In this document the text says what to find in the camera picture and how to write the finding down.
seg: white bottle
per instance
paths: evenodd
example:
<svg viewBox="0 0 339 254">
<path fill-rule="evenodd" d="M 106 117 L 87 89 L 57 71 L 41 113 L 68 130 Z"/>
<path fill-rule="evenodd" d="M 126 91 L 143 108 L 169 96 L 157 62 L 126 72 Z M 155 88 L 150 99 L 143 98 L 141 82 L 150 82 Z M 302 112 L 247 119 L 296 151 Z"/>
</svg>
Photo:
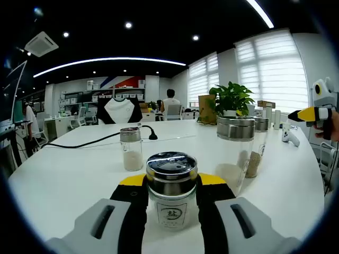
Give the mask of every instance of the white bottle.
<svg viewBox="0 0 339 254">
<path fill-rule="evenodd" d="M 280 110 L 276 110 L 274 112 L 274 129 L 275 130 L 278 130 L 280 128 L 280 113 L 281 111 Z"/>
<path fill-rule="evenodd" d="M 266 118 L 269 119 L 269 128 L 271 128 L 271 121 L 272 121 L 272 104 L 266 104 Z"/>
</svg>

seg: green leaves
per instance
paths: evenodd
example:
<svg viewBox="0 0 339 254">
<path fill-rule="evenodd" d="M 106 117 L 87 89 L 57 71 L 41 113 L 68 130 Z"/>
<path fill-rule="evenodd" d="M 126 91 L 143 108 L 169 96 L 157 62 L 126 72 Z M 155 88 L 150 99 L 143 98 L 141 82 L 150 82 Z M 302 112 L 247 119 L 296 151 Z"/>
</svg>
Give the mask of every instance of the green leaves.
<svg viewBox="0 0 339 254">
<path fill-rule="evenodd" d="M 251 90 L 231 81 L 228 82 L 228 87 L 218 85 L 211 88 L 209 94 L 216 96 L 215 106 L 210 106 L 215 110 L 217 115 L 223 115 L 224 110 L 240 110 L 243 115 L 248 115 L 246 104 L 253 104 L 254 102 L 250 98 Z"/>
</svg>

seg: window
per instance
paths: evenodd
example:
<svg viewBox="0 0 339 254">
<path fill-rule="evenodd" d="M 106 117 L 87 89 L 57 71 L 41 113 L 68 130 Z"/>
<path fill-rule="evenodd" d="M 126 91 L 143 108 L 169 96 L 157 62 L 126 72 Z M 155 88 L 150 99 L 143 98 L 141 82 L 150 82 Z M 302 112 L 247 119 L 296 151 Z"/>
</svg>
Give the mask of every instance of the window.
<svg viewBox="0 0 339 254">
<path fill-rule="evenodd" d="M 215 52 L 190 65 L 188 107 L 199 107 L 199 95 L 207 95 L 210 88 L 216 85 L 219 85 L 219 74 Z"/>
<path fill-rule="evenodd" d="M 240 84 L 254 93 L 253 100 L 275 102 L 276 109 L 285 113 L 308 107 L 305 70 L 289 31 L 241 41 L 236 52 Z"/>
</svg>

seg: glass jar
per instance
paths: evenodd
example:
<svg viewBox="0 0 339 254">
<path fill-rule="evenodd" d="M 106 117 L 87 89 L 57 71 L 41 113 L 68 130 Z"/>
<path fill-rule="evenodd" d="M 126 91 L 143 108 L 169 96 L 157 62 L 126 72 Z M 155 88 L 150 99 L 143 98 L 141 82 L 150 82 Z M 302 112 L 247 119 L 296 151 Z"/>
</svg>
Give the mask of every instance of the glass jar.
<svg viewBox="0 0 339 254">
<path fill-rule="evenodd" d="M 196 206 L 197 160 L 182 152 L 158 153 L 147 160 L 146 175 L 158 224 L 183 229 Z"/>
<path fill-rule="evenodd" d="M 219 117 L 217 135 L 223 142 L 219 148 L 225 151 L 225 162 L 216 168 L 216 174 L 223 178 L 237 196 L 247 172 L 252 152 L 255 120 L 244 117 Z"/>
<path fill-rule="evenodd" d="M 142 169 L 141 135 L 138 127 L 123 128 L 120 130 L 123 166 L 128 171 Z"/>
<path fill-rule="evenodd" d="M 246 172 L 246 177 L 248 178 L 256 177 L 257 175 L 258 166 L 261 162 L 261 158 L 264 155 L 268 129 L 269 129 L 268 118 L 262 117 L 255 118 L 254 141 L 251 157 L 249 159 L 248 168 Z"/>
</svg>

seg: black power cable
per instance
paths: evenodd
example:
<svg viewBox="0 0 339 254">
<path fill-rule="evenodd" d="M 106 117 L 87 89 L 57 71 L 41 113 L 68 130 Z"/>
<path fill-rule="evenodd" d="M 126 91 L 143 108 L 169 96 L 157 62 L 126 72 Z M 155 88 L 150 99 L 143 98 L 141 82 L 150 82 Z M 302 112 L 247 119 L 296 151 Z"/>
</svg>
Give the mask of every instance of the black power cable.
<svg viewBox="0 0 339 254">
<path fill-rule="evenodd" d="M 147 127 L 147 128 L 150 128 L 150 131 L 151 131 L 151 134 L 149 136 L 149 139 L 150 140 L 156 140 L 158 139 L 157 135 L 154 133 L 154 130 L 152 129 L 151 126 L 148 126 L 148 125 L 142 125 L 141 127 Z M 113 137 L 113 136 L 116 136 L 120 134 L 120 132 L 117 132 L 117 133 L 114 133 L 114 134 L 111 134 L 111 135 L 108 135 L 108 136 L 105 136 L 101 139 L 97 139 L 97 140 L 94 140 L 94 141 L 91 141 L 91 142 L 88 142 L 88 143 L 85 143 L 85 144 L 79 144 L 78 146 L 62 146 L 60 144 L 52 144 L 52 143 L 46 143 L 46 144 L 43 144 L 41 146 L 41 148 L 45 147 L 45 146 L 54 146 L 54 147 L 61 147 L 61 148 L 80 148 L 80 147 L 84 147 L 84 146 L 87 146 L 89 144 L 94 144 L 94 143 L 97 143 L 97 142 L 100 142 L 102 140 L 105 140 L 105 139 L 108 139 L 110 137 Z"/>
<path fill-rule="evenodd" d="M 336 163 L 335 162 L 337 160 L 337 155 L 338 155 L 338 149 L 339 149 L 338 145 L 339 145 L 339 142 L 337 142 L 337 149 L 336 149 L 336 152 L 335 152 L 335 158 L 334 158 L 334 162 L 333 162 L 333 166 L 332 166 L 332 171 L 331 171 L 331 174 L 329 176 L 329 181 L 328 181 L 328 184 L 327 184 L 327 187 L 326 187 L 325 195 L 326 195 L 326 193 L 328 191 L 328 188 L 329 188 L 329 186 L 331 184 L 332 174 L 333 174 L 334 168 L 336 167 Z"/>
</svg>

